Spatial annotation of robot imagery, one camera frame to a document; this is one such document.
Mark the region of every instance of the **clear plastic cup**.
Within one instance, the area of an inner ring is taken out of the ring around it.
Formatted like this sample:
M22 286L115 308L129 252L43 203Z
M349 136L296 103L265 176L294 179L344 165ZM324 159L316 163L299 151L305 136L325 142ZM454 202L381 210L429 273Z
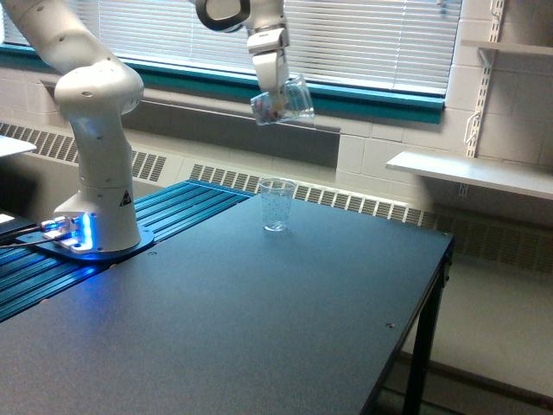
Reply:
M280 93L262 93L251 100L258 125L315 116L313 101L303 75L286 82Z
M281 232L288 228L296 184L286 179L262 179L259 181L259 190L264 228L271 232Z

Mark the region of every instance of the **table leg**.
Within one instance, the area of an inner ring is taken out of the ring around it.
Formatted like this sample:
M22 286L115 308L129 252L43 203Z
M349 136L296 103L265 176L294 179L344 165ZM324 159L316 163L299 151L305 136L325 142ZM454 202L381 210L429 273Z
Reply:
M429 368L430 352L434 340L435 326L442 300L443 285L446 278L447 264L444 262L440 268L437 279L430 296L423 306L418 319L416 329L415 348L409 374L409 383L405 393L403 415L418 415L423 400L424 381Z

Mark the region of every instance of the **warning label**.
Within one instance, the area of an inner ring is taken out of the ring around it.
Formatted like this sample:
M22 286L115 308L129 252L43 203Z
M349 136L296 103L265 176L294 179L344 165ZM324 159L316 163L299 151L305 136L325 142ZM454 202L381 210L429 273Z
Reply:
M123 206L130 205L131 203L132 199L130 198L129 190L125 190L123 200L121 200L121 204L119 206L122 208Z

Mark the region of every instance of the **black cable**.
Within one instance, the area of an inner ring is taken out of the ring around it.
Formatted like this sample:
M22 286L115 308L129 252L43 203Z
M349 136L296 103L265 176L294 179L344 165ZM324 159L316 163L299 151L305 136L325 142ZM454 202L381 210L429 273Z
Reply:
M42 230L41 227L36 226L36 227L27 227L25 229L20 229L19 231L10 232L0 237L0 243L5 242L6 240L17 238L18 236L26 235L27 233L40 232L41 230Z
M40 244L46 244L47 242L55 242L56 240L63 240L70 238L69 234L60 235L52 239L36 240L35 242L25 242L22 244L0 245L0 249L12 249L12 248L24 248L25 246L36 246Z

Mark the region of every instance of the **dark gray table top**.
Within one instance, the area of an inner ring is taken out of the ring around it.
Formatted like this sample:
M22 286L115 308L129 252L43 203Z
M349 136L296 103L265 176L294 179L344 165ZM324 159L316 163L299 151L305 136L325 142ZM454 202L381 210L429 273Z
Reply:
M1 412L359 413L451 238L299 201L272 234L259 205L0 324Z

